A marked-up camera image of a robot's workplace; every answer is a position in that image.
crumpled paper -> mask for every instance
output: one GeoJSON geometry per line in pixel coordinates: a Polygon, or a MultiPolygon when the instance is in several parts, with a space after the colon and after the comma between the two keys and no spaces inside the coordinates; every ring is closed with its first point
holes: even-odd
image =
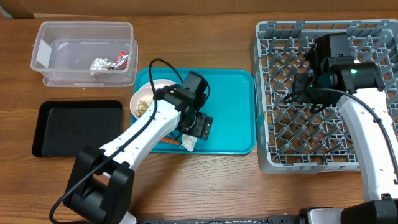
{"type": "Polygon", "coordinates": [[[197,143],[198,138],[189,136],[187,134],[182,134],[182,143],[181,146],[183,146],[186,150],[192,152],[193,148],[195,147],[195,144],[197,143]]]}

teal tray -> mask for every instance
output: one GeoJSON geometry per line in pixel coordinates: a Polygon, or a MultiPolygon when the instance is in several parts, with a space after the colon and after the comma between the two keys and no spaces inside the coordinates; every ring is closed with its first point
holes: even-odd
{"type": "MultiPolygon", "coordinates": [[[[197,72],[208,81],[211,93],[201,112],[213,117],[213,125],[207,141],[198,139],[195,149],[187,151],[182,146],[158,143],[152,152],[184,154],[234,154],[251,152],[256,144],[254,81],[250,73],[232,69],[177,68],[182,78],[189,71],[197,72]]],[[[152,68],[154,80],[166,78],[178,84],[181,81],[169,68],[152,68]]],[[[136,77],[134,92],[149,82],[148,68],[136,77]]],[[[131,124],[136,122],[131,115],[131,124]]]]}

dish rack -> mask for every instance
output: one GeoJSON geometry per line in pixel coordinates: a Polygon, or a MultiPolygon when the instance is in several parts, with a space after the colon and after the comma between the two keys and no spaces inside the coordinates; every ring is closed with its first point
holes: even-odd
{"type": "Polygon", "coordinates": [[[346,32],[351,54],[381,69],[389,114],[398,130],[398,21],[263,21],[250,44],[256,87],[260,169],[267,174],[314,174],[359,170],[355,148],[337,108],[311,114],[311,104],[282,99],[308,62],[317,37],[346,32]]]}

wood grain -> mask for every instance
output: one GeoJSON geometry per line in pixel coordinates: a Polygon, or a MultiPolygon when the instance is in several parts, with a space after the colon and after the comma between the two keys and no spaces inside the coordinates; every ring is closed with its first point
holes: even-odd
{"type": "MultiPolygon", "coordinates": [[[[160,57],[176,67],[250,71],[249,41],[259,21],[397,17],[396,11],[383,11],[79,19],[131,22],[139,43],[139,70],[160,57]]],[[[29,66],[43,21],[0,21],[0,223],[48,223],[51,206],[65,191],[74,160],[31,153],[43,102],[119,100],[124,106],[124,129],[130,122],[133,88],[43,85],[42,75],[29,66]]],[[[359,172],[266,175],[258,168],[254,148],[246,156],[150,154],[136,173],[130,211],[139,218],[266,217],[362,201],[359,172]]],[[[57,210],[56,218],[80,219],[64,207],[57,210]]]]}
{"type": "Polygon", "coordinates": [[[8,5],[18,5],[13,10],[25,7],[34,16],[53,14],[86,16],[154,16],[154,15],[204,15],[227,13],[262,12],[324,12],[324,11],[375,11],[398,10],[395,0],[334,0],[321,4],[317,0],[284,0],[282,4],[273,0],[0,0],[8,5]]]}
{"type": "Polygon", "coordinates": [[[33,19],[33,13],[31,13],[20,0],[0,0],[1,7],[16,19],[33,19]]]}

white bowl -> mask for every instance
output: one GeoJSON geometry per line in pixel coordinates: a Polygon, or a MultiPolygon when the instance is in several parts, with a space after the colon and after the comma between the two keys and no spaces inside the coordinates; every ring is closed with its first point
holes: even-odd
{"type": "Polygon", "coordinates": [[[137,93],[135,93],[131,97],[131,100],[130,100],[130,111],[131,111],[131,114],[134,117],[136,117],[137,119],[139,118],[136,115],[136,109],[137,109],[138,102],[139,102],[139,100],[141,100],[142,97],[147,96],[147,95],[150,95],[150,96],[154,95],[153,92],[152,92],[152,88],[151,87],[149,87],[149,88],[148,87],[147,88],[140,88],[137,91],[137,93]]]}
{"type": "MultiPolygon", "coordinates": [[[[155,86],[155,90],[157,90],[158,88],[163,88],[164,86],[167,85],[173,85],[176,84],[175,82],[173,82],[172,80],[166,80],[166,79],[160,79],[160,80],[154,80],[154,86],[155,86]]],[[[137,109],[137,105],[139,100],[144,97],[144,96],[153,96],[153,92],[152,92],[152,87],[150,86],[150,82],[147,82],[145,85],[143,85],[132,97],[130,100],[130,112],[131,114],[138,119],[138,116],[136,115],[136,109],[137,109]]]]}
{"type": "MultiPolygon", "coordinates": [[[[173,82],[172,80],[167,80],[167,79],[154,80],[154,86],[156,90],[158,88],[163,88],[164,86],[173,85],[173,84],[176,84],[176,82],[173,82]]],[[[147,88],[147,87],[150,88],[150,82],[145,83],[141,88],[147,88]]]]}

